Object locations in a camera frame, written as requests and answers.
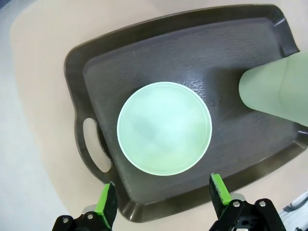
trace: dark brown tray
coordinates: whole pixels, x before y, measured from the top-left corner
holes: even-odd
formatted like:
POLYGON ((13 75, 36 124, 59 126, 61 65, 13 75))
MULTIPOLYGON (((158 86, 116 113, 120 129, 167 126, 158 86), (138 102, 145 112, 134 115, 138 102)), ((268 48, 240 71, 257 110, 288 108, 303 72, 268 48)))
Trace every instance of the dark brown tray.
POLYGON ((169 216, 209 201, 209 174, 233 191, 276 170, 307 147, 298 124, 247 108, 238 84, 244 71, 298 52, 274 5, 228 6, 178 13, 111 32, 75 47, 65 76, 76 110, 76 140, 89 170, 116 184, 119 211, 135 222, 169 216), (183 84, 205 101, 213 135, 204 157, 184 173, 160 177, 123 155, 116 122, 137 89, 159 81, 183 84), (112 160, 103 173, 86 148, 83 121, 100 126, 112 160))

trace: light green cup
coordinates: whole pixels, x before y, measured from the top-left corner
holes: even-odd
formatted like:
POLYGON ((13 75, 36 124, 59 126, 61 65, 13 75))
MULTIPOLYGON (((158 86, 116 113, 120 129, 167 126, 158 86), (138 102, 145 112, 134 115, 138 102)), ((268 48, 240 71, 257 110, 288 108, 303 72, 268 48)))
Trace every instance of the light green cup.
POLYGON ((117 137, 126 158, 140 170, 175 175, 206 152, 212 121, 204 101, 191 89, 158 82, 136 91, 124 104, 117 137))
POLYGON ((308 52, 301 51, 246 71, 239 84, 252 109, 308 127, 308 52))

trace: screw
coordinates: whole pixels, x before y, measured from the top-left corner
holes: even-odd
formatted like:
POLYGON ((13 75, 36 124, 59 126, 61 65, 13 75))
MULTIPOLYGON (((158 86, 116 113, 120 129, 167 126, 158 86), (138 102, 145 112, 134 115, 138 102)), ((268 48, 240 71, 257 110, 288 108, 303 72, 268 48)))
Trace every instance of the screw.
POLYGON ((266 205, 266 203, 265 203, 264 201, 260 201, 259 205, 260 205, 261 207, 264 207, 264 206, 266 205))
POLYGON ((239 207, 241 204, 238 201, 233 202, 234 207, 239 207))

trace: textured tray surface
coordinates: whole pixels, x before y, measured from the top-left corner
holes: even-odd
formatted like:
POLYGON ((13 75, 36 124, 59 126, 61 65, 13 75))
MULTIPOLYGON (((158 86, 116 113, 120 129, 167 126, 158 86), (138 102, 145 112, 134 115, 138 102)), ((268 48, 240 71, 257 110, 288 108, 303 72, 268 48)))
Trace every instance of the textured tray surface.
POLYGON ((230 176, 290 145, 297 128, 248 109, 238 84, 247 69, 283 57, 274 25, 265 18, 196 26, 140 41, 90 60, 84 79, 110 155, 132 201, 146 204, 200 188, 218 172, 230 176), (135 168, 116 136, 120 110, 132 93, 171 81, 194 90, 212 117, 204 157, 184 173, 159 177, 135 168))

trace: tray handle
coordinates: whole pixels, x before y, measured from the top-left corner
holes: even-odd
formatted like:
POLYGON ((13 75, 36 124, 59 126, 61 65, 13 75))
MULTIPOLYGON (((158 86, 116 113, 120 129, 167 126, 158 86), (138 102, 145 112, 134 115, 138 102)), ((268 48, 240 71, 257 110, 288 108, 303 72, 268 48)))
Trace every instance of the tray handle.
MULTIPOLYGON (((111 181, 111 172, 113 169, 113 163, 111 161, 111 167, 108 170, 108 172, 103 172, 101 171, 97 165, 94 163, 92 157, 90 156, 90 153, 87 149, 86 146, 86 141, 84 138, 84 130, 83 130, 83 122, 87 118, 81 118, 81 117, 76 117, 75 119, 75 138, 76 138, 76 143, 77 143, 77 148, 79 150, 79 154, 81 156, 81 159, 83 160, 84 164, 87 166, 89 171, 100 181, 103 183, 109 183, 111 181)), ((96 123, 97 130, 99 130, 99 126, 97 125, 97 121, 93 119, 96 123)))

